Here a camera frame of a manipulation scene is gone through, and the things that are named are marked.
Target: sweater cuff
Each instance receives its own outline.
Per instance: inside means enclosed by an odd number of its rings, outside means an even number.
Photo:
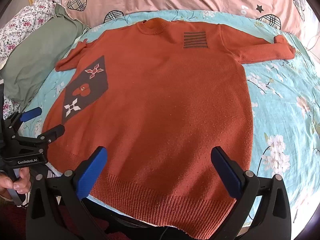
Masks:
[[[292,47],[287,39],[282,36],[282,35],[277,35],[273,38],[274,43],[282,43],[284,45],[287,45],[288,49],[290,50],[290,52],[292,53],[292,58],[294,58],[294,54],[296,53],[296,49],[294,47]]]

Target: plaid heart pattern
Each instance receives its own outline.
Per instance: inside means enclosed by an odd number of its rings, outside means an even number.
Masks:
[[[304,22],[304,3],[301,0],[293,0],[293,4],[295,5],[295,7],[298,10],[298,13],[300,14],[300,17],[302,19],[302,21]]]
[[[274,27],[278,30],[281,30],[281,21],[280,21],[279,17],[277,17],[273,14],[264,15],[256,20],[259,20],[261,22],[264,22],[264,23],[270,25],[271,27]]]
[[[87,6],[87,0],[69,0],[67,3],[67,7],[70,10],[77,10],[82,12]]]
[[[107,15],[104,18],[103,23],[106,23],[108,21],[111,21],[113,19],[116,19],[116,18],[122,17],[122,16],[123,16],[123,12],[122,11],[114,10],[114,11],[108,12]]]

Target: striped patch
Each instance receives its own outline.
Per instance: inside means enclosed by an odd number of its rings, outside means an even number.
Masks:
[[[205,32],[183,33],[183,48],[208,48]]]

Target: pink floral fabric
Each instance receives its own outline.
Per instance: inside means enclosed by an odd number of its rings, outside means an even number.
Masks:
[[[61,4],[61,0],[36,0],[33,5],[22,8],[0,29],[0,62],[7,59],[20,42],[54,16],[57,3]],[[18,109],[18,103],[4,97],[4,119]]]

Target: sweater neckline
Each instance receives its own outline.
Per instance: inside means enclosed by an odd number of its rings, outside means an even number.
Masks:
[[[164,31],[171,22],[161,18],[153,18],[147,21],[138,22],[137,26],[140,32],[147,35],[157,35]]]

